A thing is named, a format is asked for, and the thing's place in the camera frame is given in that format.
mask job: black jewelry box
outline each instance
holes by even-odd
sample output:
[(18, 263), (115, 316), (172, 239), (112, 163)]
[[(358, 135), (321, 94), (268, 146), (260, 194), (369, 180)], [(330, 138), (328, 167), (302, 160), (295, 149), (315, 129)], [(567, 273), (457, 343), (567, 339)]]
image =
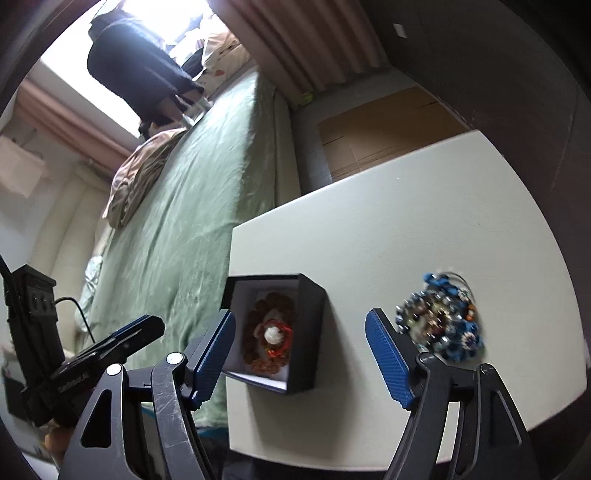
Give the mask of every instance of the black jewelry box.
[[(270, 292), (291, 298), (295, 320), (289, 363), (275, 375), (262, 376), (244, 363), (242, 333), (248, 313), (257, 300)], [(228, 277), (221, 307), (236, 317), (236, 337), (223, 367), (227, 377), (235, 378), (281, 394), (294, 394), (314, 387), (322, 332), (326, 292), (303, 274), (249, 275)]]

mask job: curtain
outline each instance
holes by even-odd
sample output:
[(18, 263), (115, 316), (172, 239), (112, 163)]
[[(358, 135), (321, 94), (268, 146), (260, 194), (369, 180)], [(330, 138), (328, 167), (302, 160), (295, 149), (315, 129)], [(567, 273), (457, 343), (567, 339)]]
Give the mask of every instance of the curtain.
[(70, 150), (117, 171), (131, 152), (97, 130), (68, 107), (24, 79), (18, 89), (14, 114), (48, 133)]
[(388, 64), (357, 0), (208, 0), (292, 105)]

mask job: bracelet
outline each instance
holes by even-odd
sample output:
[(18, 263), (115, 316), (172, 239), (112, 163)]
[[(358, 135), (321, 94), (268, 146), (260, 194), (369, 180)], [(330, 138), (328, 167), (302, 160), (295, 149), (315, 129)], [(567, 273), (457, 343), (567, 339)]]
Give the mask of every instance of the bracelet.
[[(458, 287), (450, 277), (463, 284)], [(478, 325), (474, 295), (466, 280), (454, 272), (428, 273), (424, 289), (396, 306), (399, 333), (409, 335), (421, 351), (462, 362), (484, 344)]]
[(271, 292), (255, 303), (242, 331), (242, 358), (254, 373), (274, 375), (289, 363), (294, 320), (293, 300), (285, 295)]

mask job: green bed sheet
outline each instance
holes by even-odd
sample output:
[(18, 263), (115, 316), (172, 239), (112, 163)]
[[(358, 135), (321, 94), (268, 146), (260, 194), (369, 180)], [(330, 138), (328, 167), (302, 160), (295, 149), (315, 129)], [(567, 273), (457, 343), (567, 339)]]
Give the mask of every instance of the green bed sheet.
[[(232, 229), (274, 207), (274, 93), (257, 69), (246, 72), (184, 136), (115, 232), (90, 309), (95, 337), (143, 314), (166, 324), (128, 369), (154, 365), (207, 330), (222, 299)], [(221, 378), (194, 416), (197, 426), (227, 424), (225, 395)]]

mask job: black clamp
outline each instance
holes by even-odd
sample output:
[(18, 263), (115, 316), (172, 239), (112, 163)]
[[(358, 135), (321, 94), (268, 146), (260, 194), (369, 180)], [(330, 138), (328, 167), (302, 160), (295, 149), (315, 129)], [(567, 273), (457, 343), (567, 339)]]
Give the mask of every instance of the black clamp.
[(430, 478), (448, 403), (460, 402), (448, 480), (539, 480), (528, 433), (492, 365), (471, 371), (418, 353), (381, 309), (368, 313), (365, 333), (392, 398), (411, 412), (385, 479)]
[(147, 453), (141, 402), (154, 403), (161, 450), (170, 480), (215, 478), (189, 410), (208, 400), (232, 346), (234, 315), (220, 311), (214, 325), (183, 353), (152, 368), (127, 372), (110, 365), (76, 426), (60, 480), (155, 479)]

